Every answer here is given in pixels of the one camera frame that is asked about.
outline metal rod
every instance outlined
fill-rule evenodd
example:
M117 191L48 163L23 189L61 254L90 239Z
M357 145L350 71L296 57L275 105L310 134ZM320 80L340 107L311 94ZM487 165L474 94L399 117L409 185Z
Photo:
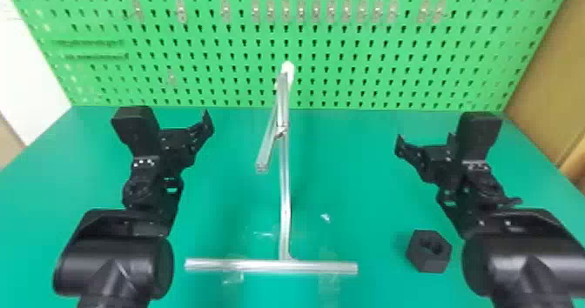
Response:
M343 261L188 258L185 270L355 275L358 265Z
M270 113L270 118L268 119L266 132L262 138L262 144L260 145L258 157L256 157L257 173L266 173L268 171L268 165L272 156L272 148L274 147L274 142L276 141L276 111L277 106L274 105L272 107L272 112Z
M186 271L249 271L270 273L332 273L357 274L358 265L343 261L306 261L291 257L291 180L289 171L289 115L288 99L294 79L294 65L282 64L277 76L276 103L272 107L266 132L262 138L260 151L256 158L256 171L268 171L268 165L277 140L279 147L279 181L280 181L280 236L279 260L263 259L209 259L188 258Z

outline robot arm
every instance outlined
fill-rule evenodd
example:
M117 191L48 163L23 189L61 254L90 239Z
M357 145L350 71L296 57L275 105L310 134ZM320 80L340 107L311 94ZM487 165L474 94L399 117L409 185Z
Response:
M125 210L85 213L57 263L55 292L80 308L145 308L169 290L172 248L166 237L183 190L181 172L213 134L207 111L185 129L160 130L149 107L122 107L111 123L132 153Z
M461 115L446 145L418 147L398 136L395 153L437 184L436 200L466 240L462 265L469 287L499 308L573 307L585 296L585 250L548 211L514 208L486 156L501 120Z

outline small white object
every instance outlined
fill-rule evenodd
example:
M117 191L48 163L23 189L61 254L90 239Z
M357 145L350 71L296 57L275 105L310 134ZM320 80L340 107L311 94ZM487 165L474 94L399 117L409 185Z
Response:
M185 0L177 0L177 19L180 23L187 23L187 10Z
M422 3L420 4L419 17L418 17L419 23L426 22L427 17L428 17L429 4L430 4L429 0L422 0Z
M437 24L447 15L447 0L439 0L434 9L433 23Z
M386 19L386 23L394 23L396 21L396 17L398 17L398 7L399 7L398 0L390 0L390 4L388 5L388 16Z
M305 0L297 1L297 23L305 22L305 8L306 8Z
M313 17L313 23L318 23L321 19L321 0L313 0L311 16Z
M356 21L358 23L364 23L367 20L367 0L360 0L358 2L358 16Z
M252 22L260 23L260 1L252 0Z
M274 23L275 11L274 0L266 0L266 21L268 23Z
M327 22L333 24L335 22L335 0L327 0Z
M349 23L352 18L352 0L343 1L343 15L341 20L343 23Z
M228 0L221 0L221 17L224 23L232 22L232 9Z
M291 21L291 1L282 0L282 22L289 23Z
M379 23L384 14L384 1L376 0L373 2L372 23Z
M140 4L140 1L132 0L132 8L134 9L134 14L138 18L138 21L142 23L145 19L145 14L142 12L142 5Z

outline horizontal metal bar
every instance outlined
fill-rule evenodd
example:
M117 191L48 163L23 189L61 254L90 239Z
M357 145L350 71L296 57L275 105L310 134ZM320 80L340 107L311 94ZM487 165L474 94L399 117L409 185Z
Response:
M289 274L346 274L356 275L354 262L317 260L207 259L188 258L186 271L248 271Z

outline green tabletop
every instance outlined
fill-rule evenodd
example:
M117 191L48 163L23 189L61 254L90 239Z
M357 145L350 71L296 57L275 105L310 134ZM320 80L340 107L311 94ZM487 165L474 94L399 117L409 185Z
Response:
M76 305L77 298L54 294L51 278L83 214L122 207L131 154L111 128L114 111L73 108L0 173L1 307ZM162 127L185 127L201 114L155 112ZM292 254L357 260L359 276L186 273L187 257L277 257L278 155L267 175L254 170L269 111L210 114L216 132L183 174L185 191L169 237L173 284L151 307L491 307L465 284L463 242L434 202L437 188L393 154L398 133L415 144L443 144L459 118L451 112L291 112ZM585 243L582 195L510 122L488 162L508 195L551 210ZM444 274L418 273L408 263L414 229L437 230L454 246Z

